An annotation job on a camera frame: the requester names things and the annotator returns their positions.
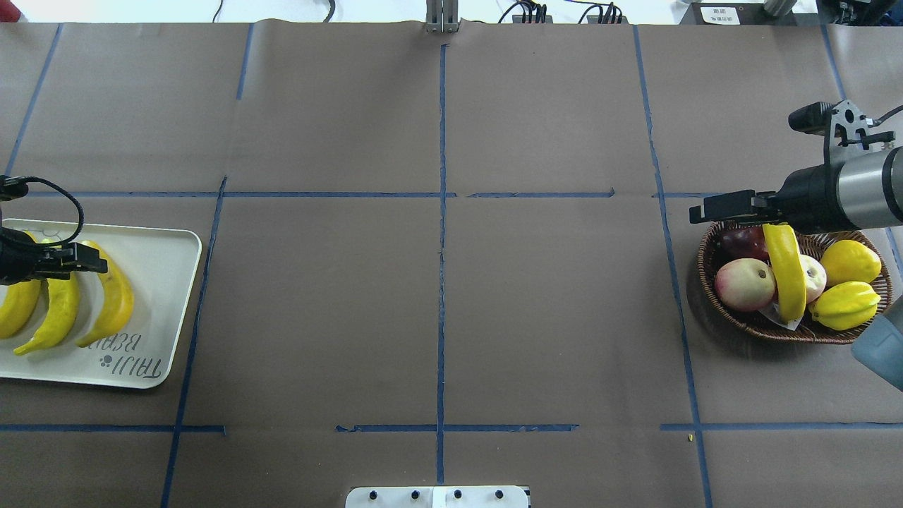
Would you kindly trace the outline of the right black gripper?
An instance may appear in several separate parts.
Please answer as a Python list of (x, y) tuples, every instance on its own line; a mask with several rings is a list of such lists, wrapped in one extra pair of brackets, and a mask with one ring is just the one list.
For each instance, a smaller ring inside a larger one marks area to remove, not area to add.
[(837, 198), (837, 171), (829, 165), (816, 165), (794, 171), (771, 200), (773, 192), (739, 192), (705, 197), (702, 205), (688, 210), (690, 223), (734, 222), (761, 225), (784, 221), (800, 234), (829, 234), (841, 231), (842, 209)]

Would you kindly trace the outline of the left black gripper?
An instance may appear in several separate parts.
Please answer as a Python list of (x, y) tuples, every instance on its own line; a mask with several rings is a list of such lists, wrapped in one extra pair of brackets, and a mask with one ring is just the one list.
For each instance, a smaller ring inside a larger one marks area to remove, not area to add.
[(83, 243), (39, 244), (28, 232), (2, 228), (1, 285), (43, 279), (68, 280), (75, 272), (106, 274), (109, 261)]

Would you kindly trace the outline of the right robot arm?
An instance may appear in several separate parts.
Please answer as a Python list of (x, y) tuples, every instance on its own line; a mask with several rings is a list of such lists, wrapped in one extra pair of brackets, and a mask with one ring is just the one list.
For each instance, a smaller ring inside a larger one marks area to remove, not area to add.
[(812, 294), (802, 235), (838, 234), (901, 223), (901, 151), (865, 153), (844, 164), (794, 171), (777, 192), (725, 193), (690, 209), (693, 223), (732, 222), (745, 234), (758, 232), (765, 258), (735, 256), (714, 277), (723, 308), (777, 314), (794, 327), (809, 319), (835, 332), (860, 330), (852, 351), (891, 386), (901, 388), (901, 303), (872, 286), (883, 261), (857, 241), (833, 242), (816, 260), (820, 293)]

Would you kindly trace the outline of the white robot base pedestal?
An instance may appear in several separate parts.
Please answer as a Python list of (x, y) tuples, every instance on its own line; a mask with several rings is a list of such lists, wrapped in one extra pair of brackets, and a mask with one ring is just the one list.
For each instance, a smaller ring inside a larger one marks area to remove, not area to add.
[(518, 485), (424, 485), (353, 488), (345, 507), (531, 507)]

